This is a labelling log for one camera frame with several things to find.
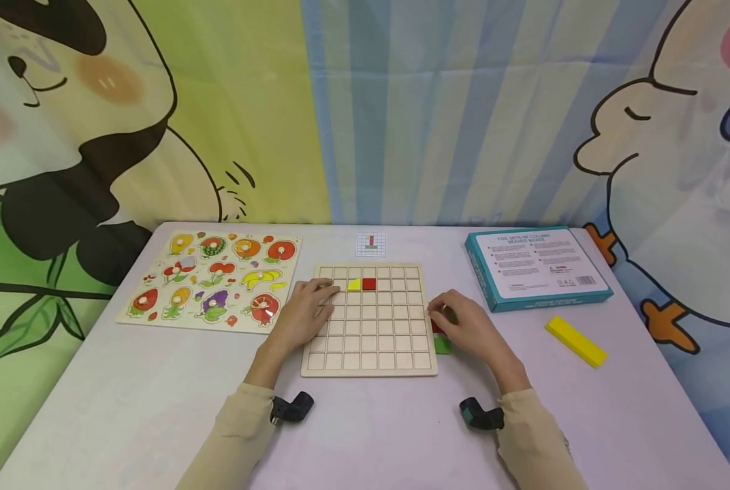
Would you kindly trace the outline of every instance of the green wooden block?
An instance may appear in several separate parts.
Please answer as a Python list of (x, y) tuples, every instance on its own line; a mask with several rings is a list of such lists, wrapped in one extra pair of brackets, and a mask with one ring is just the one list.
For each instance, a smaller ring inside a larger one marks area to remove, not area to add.
[(452, 342), (447, 337), (433, 337), (433, 346), (436, 347), (436, 354), (447, 355), (452, 353)]

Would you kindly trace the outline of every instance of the wooden peg puzzle board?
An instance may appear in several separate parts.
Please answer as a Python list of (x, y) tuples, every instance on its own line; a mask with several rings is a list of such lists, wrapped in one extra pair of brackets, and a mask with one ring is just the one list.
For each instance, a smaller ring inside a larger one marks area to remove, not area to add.
[(416, 263), (335, 263), (315, 277), (340, 293), (330, 320), (302, 351), (306, 377), (436, 376), (422, 267)]
[(179, 231), (118, 323), (267, 334), (289, 295), (302, 238)]

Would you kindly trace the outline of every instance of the blue box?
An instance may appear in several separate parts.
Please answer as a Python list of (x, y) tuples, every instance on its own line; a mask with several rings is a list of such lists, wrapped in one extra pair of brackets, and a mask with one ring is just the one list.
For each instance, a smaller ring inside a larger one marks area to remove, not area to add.
[(613, 295), (568, 227), (469, 233), (465, 248), (493, 312), (601, 303)]

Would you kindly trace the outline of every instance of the yellow wooden block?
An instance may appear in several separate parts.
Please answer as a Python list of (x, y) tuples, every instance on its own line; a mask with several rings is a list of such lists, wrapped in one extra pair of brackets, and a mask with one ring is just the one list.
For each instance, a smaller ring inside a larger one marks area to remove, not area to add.
[(592, 367), (598, 368), (602, 366), (603, 362), (607, 359), (607, 352), (594, 344), (594, 342), (586, 339), (581, 332), (575, 330), (572, 325), (568, 324), (561, 316), (553, 318), (545, 328), (556, 339), (563, 342), (563, 344), (569, 347), (576, 355), (583, 358), (583, 361), (588, 362)]

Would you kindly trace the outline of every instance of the beige sleeve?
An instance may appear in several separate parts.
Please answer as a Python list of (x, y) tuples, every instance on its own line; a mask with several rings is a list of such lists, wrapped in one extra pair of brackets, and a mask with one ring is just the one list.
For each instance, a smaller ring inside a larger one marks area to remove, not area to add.
[(226, 398), (210, 435), (177, 485), (179, 490), (244, 489), (275, 426), (272, 390), (242, 383)]
[(506, 394), (501, 408), (504, 428), (498, 432), (498, 453), (520, 490), (588, 488), (556, 418), (542, 406), (535, 390)]

